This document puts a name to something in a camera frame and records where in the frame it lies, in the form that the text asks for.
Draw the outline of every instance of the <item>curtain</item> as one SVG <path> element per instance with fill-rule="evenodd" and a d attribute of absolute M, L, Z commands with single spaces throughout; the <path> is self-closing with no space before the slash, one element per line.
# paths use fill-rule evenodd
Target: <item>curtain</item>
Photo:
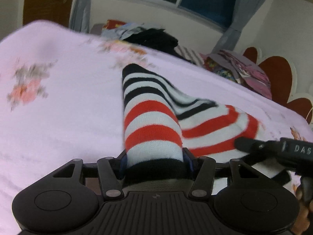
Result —
<path fill-rule="evenodd" d="M 233 50 L 242 29 L 264 2 L 265 0 L 236 0 L 232 24 L 219 39 L 212 53 L 217 53 L 220 49 Z"/>
<path fill-rule="evenodd" d="M 89 32 L 91 0 L 76 0 L 69 28 L 82 33 Z"/>

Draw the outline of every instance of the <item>window frame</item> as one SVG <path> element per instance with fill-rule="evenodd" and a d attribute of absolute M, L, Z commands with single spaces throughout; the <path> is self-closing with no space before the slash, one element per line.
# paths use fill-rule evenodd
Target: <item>window frame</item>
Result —
<path fill-rule="evenodd" d="M 170 11 L 177 13 L 177 14 L 187 16 L 187 17 L 189 17 L 189 18 L 191 18 L 191 19 L 193 19 L 199 23 L 205 24 L 205 25 L 213 28 L 214 30 L 216 30 L 220 33 L 224 33 L 227 30 L 227 28 L 225 28 L 224 26 L 221 26 L 217 22 L 200 15 L 200 14 L 196 13 L 195 11 L 191 11 L 187 8 L 180 7 L 180 3 L 182 0 L 177 0 L 176 3 L 171 3 L 171 2 L 168 2 L 165 0 L 126 0 L 126 1 L 137 2 L 140 4 L 146 4 L 149 6 L 162 8 L 162 9 L 168 9 Z"/>

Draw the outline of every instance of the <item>pink blanket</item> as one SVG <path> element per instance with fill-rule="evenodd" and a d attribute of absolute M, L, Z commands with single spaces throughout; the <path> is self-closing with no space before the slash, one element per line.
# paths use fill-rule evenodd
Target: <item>pink blanket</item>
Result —
<path fill-rule="evenodd" d="M 35 22 L 0 43 L 0 234 L 20 231 L 11 203 L 23 188 L 73 158 L 95 162 L 124 149 L 121 71 L 129 63 L 166 77 L 189 96 L 247 112 L 262 121 L 264 140 L 295 135 L 313 141 L 300 115 L 207 70 Z M 240 155 L 234 149 L 223 158 Z M 270 176 L 266 165 L 255 168 Z"/>

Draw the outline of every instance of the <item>brown wooden door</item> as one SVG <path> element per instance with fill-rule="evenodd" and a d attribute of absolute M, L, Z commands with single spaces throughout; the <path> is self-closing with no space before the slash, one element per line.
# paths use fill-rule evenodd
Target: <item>brown wooden door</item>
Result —
<path fill-rule="evenodd" d="M 23 24 L 45 19 L 68 27 L 73 0 L 25 0 Z"/>

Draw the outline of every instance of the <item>scalloped headboard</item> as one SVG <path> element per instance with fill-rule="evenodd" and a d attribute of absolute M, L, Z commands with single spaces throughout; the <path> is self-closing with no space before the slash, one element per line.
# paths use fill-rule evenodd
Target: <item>scalloped headboard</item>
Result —
<path fill-rule="evenodd" d="M 271 83 L 272 100 L 306 118 L 313 127 L 313 96 L 296 93 L 297 73 L 292 62 L 282 56 L 262 57 L 260 48 L 249 47 L 243 55 L 259 65 Z"/>

